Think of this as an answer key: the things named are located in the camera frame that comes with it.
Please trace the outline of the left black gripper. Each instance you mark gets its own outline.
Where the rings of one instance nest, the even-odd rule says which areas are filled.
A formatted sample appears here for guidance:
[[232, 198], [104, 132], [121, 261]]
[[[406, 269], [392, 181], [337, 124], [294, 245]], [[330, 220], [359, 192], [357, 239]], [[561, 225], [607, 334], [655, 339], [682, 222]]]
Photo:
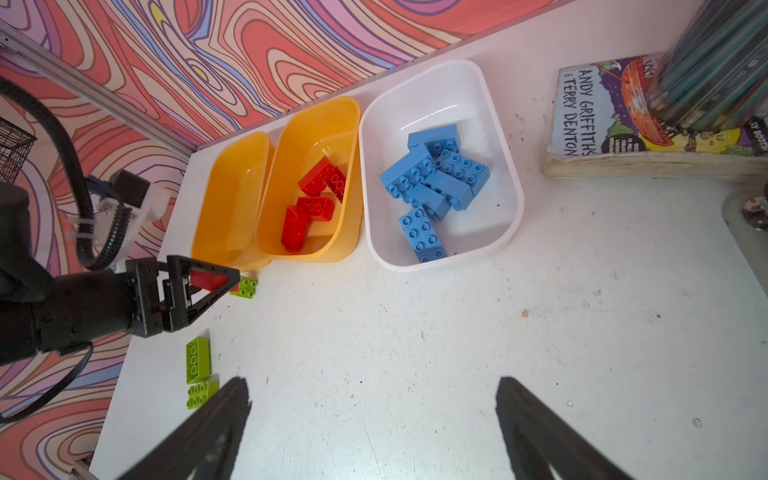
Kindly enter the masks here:
[[165, 264], [154, 259], [132, 260], [127, 271], [91, 271], [59, 277], [51, 295], [35, 305], [35, 340], [41, 352], [75, 351], [113, 333], [147, 338], [192, 325], [230, 290], [225, 282], [207, 291], [189, 281], [192, 271], [226, 275], [232, 283], [240, 271], [182, 255], [166, 257], [169, 277], [160, 300], [158, 274]]

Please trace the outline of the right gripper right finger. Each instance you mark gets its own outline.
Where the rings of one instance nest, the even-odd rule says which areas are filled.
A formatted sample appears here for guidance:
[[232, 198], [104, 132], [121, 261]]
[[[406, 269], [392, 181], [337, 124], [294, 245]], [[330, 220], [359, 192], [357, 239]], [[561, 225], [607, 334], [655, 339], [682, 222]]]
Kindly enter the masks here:
[[517, 479], [627, 479], [517, 379], [500, 379], [496, 414]]

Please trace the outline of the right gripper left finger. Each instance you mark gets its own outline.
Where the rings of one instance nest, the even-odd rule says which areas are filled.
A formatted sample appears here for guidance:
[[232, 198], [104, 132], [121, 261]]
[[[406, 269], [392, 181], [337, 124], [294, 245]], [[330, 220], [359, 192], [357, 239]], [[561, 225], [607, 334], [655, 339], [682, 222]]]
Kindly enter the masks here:
[[124, 479], [229, 479], [251, 410], [247, 381], [229, 380]]

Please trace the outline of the red lego pile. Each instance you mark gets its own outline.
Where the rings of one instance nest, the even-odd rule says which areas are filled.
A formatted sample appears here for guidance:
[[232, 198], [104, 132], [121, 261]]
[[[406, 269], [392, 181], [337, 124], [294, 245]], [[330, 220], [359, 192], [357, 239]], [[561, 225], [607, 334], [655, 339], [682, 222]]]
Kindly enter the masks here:
[[189, 284], [193, 287], [208, 292], [213, 292], [216, 289], [228, 285], [230, 287], [230, 291], [234, 292], [239, 288], [240, 280], [232, 283], [226, 275], [192, 271], [189, 276]]

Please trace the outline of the small green lego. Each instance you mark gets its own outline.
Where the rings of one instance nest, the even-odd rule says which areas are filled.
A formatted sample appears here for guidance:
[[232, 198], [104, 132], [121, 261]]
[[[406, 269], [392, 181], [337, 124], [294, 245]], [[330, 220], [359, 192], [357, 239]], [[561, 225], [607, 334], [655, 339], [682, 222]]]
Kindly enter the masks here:
[[239, 284], [230, 291], [230, 294], [240, 298], [252, 299], [255, 296], [257, 286], [258, 281], [256, 279], [242, 276]]

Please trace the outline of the blue lego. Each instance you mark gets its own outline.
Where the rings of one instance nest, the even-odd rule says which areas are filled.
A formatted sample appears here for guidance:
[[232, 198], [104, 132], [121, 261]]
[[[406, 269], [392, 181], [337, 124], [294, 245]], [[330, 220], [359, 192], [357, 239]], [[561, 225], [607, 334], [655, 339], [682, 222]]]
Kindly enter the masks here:
[[466, 183], [477, 196], [490, 178], [490, 169], [460, 153], [444, 149], [435, 160], [436, 167], [444, 173]]
[[390, 196], [409, 199], [409, 192], [436, 170], [430, 151], [420, 144], [385, 170], [379, 179]]
[[456, 124], [434, 127], [408, 135], [407, 146], [410, 150], [418, 146], [425, 146], [433, 157], [438, 156], [443, 150], [460, 152], [460, 136]]
[[446, 174], [435, 171], [408, 192], [413, 207], [423, 207], [432, 220], [441, 221], [450, 209], [466, 210], [474, 199], [470, 186]]
[[444, 259], [447, 253], [423, 207], [399, 218], [399, 224], [419, 263]]

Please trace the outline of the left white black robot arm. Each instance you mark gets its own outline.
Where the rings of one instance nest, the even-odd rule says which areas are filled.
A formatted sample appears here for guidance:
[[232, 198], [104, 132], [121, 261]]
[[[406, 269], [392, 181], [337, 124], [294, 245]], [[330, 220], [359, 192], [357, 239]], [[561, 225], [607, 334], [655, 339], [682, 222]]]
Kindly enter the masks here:
[[29, 196], [1, 187], [1, 362], [67, 354], [113, 333], [147, 338], [194, 323], [239, 284], [238, 270], [170, 255], [124, 273], [53, 277], [31, 254]]

